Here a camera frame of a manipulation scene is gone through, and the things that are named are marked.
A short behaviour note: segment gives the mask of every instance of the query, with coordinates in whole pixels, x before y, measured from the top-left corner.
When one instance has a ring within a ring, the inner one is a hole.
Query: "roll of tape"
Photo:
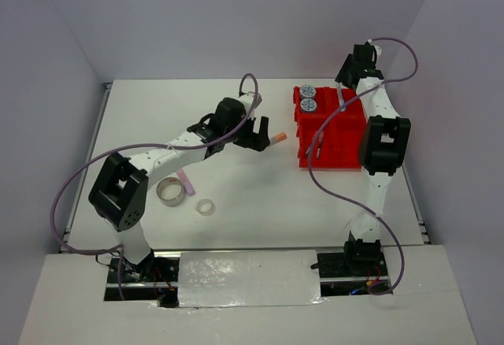
[[[175,198],[170,198],[170,199],[164,198],[163,191],[167,187],[174,186],[174,185],[180,187],[180,193]],[[170,206],[170,207],[179,205],[183,201],[183,199],[186,197],[186,191],[183,188],[182,182],[180,182],[180,180],[175,177],[168,177],[168,178],[161,180],[159,182],[159,184],[157,184],[156,194],[157,194],[158,198],[161,200],[161,202],[163,202],[164,205]]]
[[[198,211],[200,215],[206,217],[213,214],[213,211],[215,211],[215,205],[209,199],[202,199],[196,205],[196,211]]]

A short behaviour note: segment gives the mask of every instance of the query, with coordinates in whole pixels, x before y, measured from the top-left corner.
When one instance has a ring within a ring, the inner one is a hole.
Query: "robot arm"
[[[269,119],[261,118],[259,132],[254,132],[254,111],[232,136],[202,147],[228,134],[243,119],[253,104],[254,93],[239,98],[224,98],[215,113],[205,115],[166,148],[148,150],[129,158],[119,153],[104,162],[89,194],[89,201],[101,217],[113,227],[117,241],[124,246],[124,259],[132,272],[150,273],[154,252],[150,249],[139,223],[146,206],[146,194],[166,176],[184,166],[203,161],[221,152],[225,144],[263,151],[270,144]],[[261,103],[259,98],[256,107]]]
[[[336,77],[337,83],[351,87],[359,95],[378,88],[361,98],[367,126],[359,146],[359,163],[368,179],[365,205],[378,216],[384,213],[384,203],[392,178],[401,167],[410,135],[411,123],[395,111],[388,98],[384,76],[376,69],[381,49],[367,42],[354,45]],[[380,223],[362,211],[350,231],[345,245],[347,263],[365,268],[380,256]]]

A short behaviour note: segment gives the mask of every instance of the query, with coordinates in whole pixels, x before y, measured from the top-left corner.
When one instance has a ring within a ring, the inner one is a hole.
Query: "clear plastic sheet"
[[[315,250],[182,253],[180,307],[304,306],[322,302]]]

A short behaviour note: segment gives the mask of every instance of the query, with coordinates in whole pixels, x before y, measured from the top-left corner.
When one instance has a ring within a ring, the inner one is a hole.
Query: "red container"
[[[308,167],[306,150],[312,142],[315,132],[322,123],[339,107],[338,94],[333,87],[317,87],[315,101],[316,113],[302,113],[299,109],[301,99],[299,87],[294,88],[294,120],[298,123],[299,137],[299,167]],[[351,89],[343,89],[343,99],[346,101],[355,97]],[[320,158],[316,158],[317,147],[313,150],[312,166],[329,169],[359,169],[358,148],[366,126],[364,110],[360,100],[350,104],[345,111],[336,115],[324,130],[324,139]]]

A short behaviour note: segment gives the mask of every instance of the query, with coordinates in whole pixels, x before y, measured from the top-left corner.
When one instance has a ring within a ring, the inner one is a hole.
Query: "red wire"
[[[156,269],[157,270],[157,273],[159,274],[159,276],[163,279],[163,281],[168,285],[168,289],[170,291],[175,291],[175,288],[173,288],[173,286],[163,277],[163,275],[161,274],[161,272],[159,271],[159,268]]]
[[[381,270],[378,266],[374,265],[375,266],[375,269],[376,271],[378,272],[378,278],[376,278],[376,280],[380,280],[380,277],[381,277]]]

